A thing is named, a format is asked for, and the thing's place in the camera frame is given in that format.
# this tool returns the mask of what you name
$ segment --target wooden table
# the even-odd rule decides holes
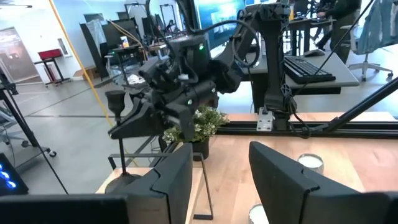
[[[150,167],[128,167],[127,171],[130,174],[138,174],[138,175],[145,175],[149,172],[152,168]],[[115,178],[119,177],[122,170],[121,168],[117,168],[113,170],[111,175],[103,182],[103,184],[99,187],[96,194],[103,194],[105,193],[106,186]],[[201,167],[194,167],[192,170],[192,188],[190,194],[190,200],[188,204],[188,211],[187,211],[187,219],[185,223],[191,223],[193,220],[193,215],[195,213],[195,207],[198,202],[199,192],[203,187],[204,183],[204,176],[203,176],[203,169]]]
[[[328,121],[341,113],[302,113],[307,121]],[[256,120],[255,114],[231,114],[231,120]],[[395,121],[385,112],[359,115],[356,121]],[[213,202],[214,220],[194,223],[247,223],[250,208],[260,203],[249,165],[249,143],[258,141],[297,158],[306,152],[319,155],[324,175],[360,192],[398,190],[398,140],[337,139],[270,136],[214,136],[205,161]],[[202,189],[197,212],[208,213],[206,190]]]

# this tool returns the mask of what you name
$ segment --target black plant pot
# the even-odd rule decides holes
[[[202,142],[191,143],[193,153],[201,153],[203,155],[203,159],[207,159],[207,157],[209,157],[209,139],[206,139]],[[200,161],[200,156],[193,156],[193,160]]]

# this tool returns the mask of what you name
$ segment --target screen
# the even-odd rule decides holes
[[[236,19],[238,11],[244,9],[244,0],[196,0],[198,22],[202,29],[217,22]],[[236,24],[225,24],[210,30],[209,46],[213,49],[229,40],[234,34]]]

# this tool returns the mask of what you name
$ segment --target black cable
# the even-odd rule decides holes
[[[15,160],[15,152],[14,152],[14,148],[13,148],[13,146],[12,146],[12,143],[11,143],[11,140],[10,140],[10,138],[9,138],[9,136],[8,136],[8,133],[7,133],[7,128],[5,127],[5,125],[4,125],[4,124],[1,124],[1,126],[2,126],[2,128],[4,128],[4,132],[5,132],[5,134],[6,134],[6,137],[7,137],[8,143],[9,143],[9,145],[10,145],[10,148],[11,148],[11,152],[12,152],[12,166],[13,166],[13,167],[15,167],[16,160]]]
[[[360,20],[360,18],[364,15],[364,13],[369,9],[369,7],[372,5],[374,0],[370,0],[368,5],[365,7],[365,9],[363,10],[363,12],[360,13],[360,15],[358,16],[358,18],[356,18],[356,20],[354,21],[353,25],[351,25],[351,27],[344,33],[344,35],[340,38],[340,40],[337,42],[337,44],[335,45],[335,47],[333,48],[333,50],[331,50],[329,56],[326,58],[326,60],[322,63],[322,65],[318,68],[318,70],[313,74],[313,75],[317,75],[318,72],[323,68],[323,66],[325,66],[325,64],[329,61],[331,55],[333,55],[333,53],[336,52],[337,48],[341,45],[342,41],[344,40],[344,38],[351,32],[351,30],[354,29],[355,25],[358,23],[358,21]],[[301,86],[301,88],[299,88],[297,90],[297,92],[295,93],[294,96],[298,95],[299,93],[301,93],[301,91],[303,91],[303,89],[309,84],[309,80],[307,80],[305,82],[305,84],[303,86]]]
[[[2,82],[2,84],[4,86],[4,89],[6,89],[8,95],[10,96],[10,99],[11,99],[12,103],[14,104],[14,107],[17,110],[17,113],[19,114],[19,117],[21,118],[22,122],[25,124],[26,130],[31,133],[31,136],[32,136],[34,142],[36,143],[37,147],[39,148],[41,154],[44,156],[44,159],[45,159],[46,163],[49,165],[49,167],[50,167],[51,171],[53,172],[55,178],[57,178],[58,183],[61,185],[63,191],[68,195],[69,193],[68,193],[67,189],[65,188],[65,186],[63,185],[63,183],[62,183],[61,179],[59,178],[57,172],[52,167],[52,165],[51,165],[49,159],[47,158],[47,156],[45,156],[44,150],[42,149],[42,146],[40,146],[38,140],[34,136],[32,130],[29,127],[29,125],[26,123],[26,120],[25,120],[24,116],[22,115],[22,113],[21,113],[21,111],[20,111],[20,109],[19,109],[19,107],[17,105],[17,102],[15,101],[14,97],[12,96],[12,93],[11,93],[11,90],[9,89],[9,86],[7,84],[5,84],[6,82],[3,80],[3,78],[0,77],[0,79],[1,79],[1,82]]]

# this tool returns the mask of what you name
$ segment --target black robotic arm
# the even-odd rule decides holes
[[[217,92],[235,92],[243,77],[242,69],[255,64],[244,62],[256,32],[266,42],[269,81],[265,96],[265,113],[272,111],[283,118],[280,129],[288,128],[291,115],[291,91],[285,84],[283,51],[279,47],[287,26],[289,6],[286,4],[257,4],[240,11],[235,33],[225,50],[211,59],[206,35],[194,30],[190,35],[169,43],[173,54],[164,60],[150,60],[139,70],[147,86],[128,90],[133,100],[132,111],[108,133],[113,139],[162,134],[179,125],[185,139],[193,137],[192,115],[198,106],[217,106]]]

